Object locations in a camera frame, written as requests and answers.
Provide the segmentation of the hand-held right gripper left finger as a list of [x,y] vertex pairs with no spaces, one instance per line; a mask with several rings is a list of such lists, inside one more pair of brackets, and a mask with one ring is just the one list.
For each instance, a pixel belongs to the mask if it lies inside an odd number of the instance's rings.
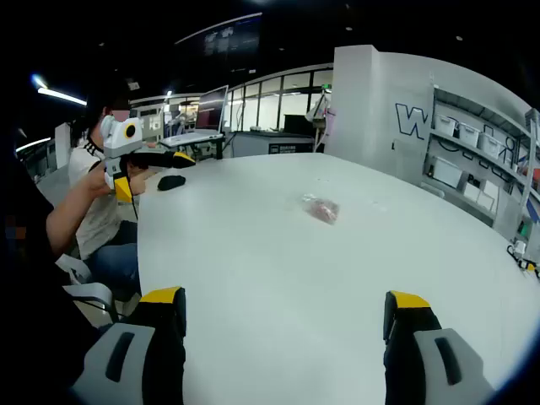
[[87,352],[70,388],[79,404],[182,404],[186,292],[147,293]]

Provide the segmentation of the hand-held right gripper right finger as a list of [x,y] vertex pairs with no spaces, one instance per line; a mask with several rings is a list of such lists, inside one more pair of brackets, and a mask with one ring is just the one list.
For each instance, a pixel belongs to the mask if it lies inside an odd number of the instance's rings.
[[382,337],[386,404],[484,404],[493,396],[481,357],[422,297],[388,291]]

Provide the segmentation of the person's left hand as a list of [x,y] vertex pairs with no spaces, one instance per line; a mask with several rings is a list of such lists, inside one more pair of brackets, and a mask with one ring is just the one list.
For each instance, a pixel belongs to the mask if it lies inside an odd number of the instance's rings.
[[[127,163],[129,185],[133,196],[141,195],[146,190],[146,180],[154,173],[151,170],[141,169],[132,163]],[[105,181],[105,164],[99,163],[89,173],[89,189],[95,197],[101,197],[111,193],[111,189]]]

